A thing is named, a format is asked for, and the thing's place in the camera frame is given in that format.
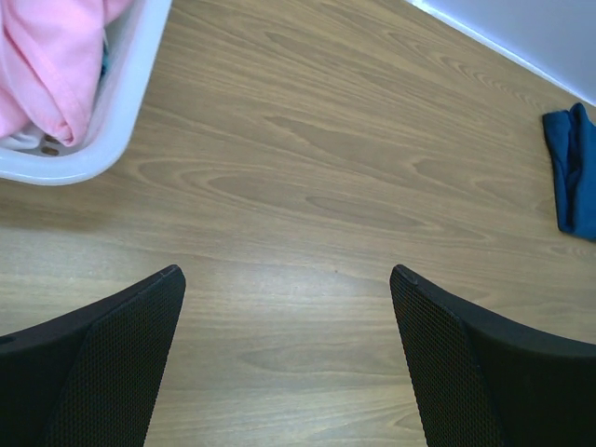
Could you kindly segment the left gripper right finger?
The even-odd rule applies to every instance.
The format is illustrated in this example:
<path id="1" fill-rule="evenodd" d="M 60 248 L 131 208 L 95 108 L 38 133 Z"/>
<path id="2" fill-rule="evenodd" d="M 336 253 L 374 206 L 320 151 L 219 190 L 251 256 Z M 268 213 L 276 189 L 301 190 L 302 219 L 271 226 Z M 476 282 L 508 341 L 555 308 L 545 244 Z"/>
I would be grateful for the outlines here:
<path id="1" fill-rule="evenodd" d="M 427 445 L 594 445 L 593 344 L 502 317 L 404 265 L 390 289 Z"/>

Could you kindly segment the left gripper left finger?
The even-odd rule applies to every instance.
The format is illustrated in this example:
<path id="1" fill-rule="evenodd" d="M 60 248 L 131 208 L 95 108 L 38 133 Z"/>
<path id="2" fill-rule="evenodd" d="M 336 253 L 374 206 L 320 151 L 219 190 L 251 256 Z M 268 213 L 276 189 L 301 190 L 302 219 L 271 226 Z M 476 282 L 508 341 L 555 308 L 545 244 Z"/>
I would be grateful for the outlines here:
<path id="1" fill-rule="evenodd" d="M 144 445 L 185 286 L 170 265 L 2 336 L 2 445 Z"/>

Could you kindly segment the dark blue t shirt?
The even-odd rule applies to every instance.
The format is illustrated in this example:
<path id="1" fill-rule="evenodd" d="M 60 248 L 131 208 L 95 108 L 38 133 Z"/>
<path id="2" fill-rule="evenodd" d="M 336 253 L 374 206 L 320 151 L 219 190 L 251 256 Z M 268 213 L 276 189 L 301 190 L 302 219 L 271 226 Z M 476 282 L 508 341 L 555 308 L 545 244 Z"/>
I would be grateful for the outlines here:
<path id="1" fill-rule="evenodd" d="M 560 231 L 595 239 L 595 125 L 578 102 L 542 116 Z"/>

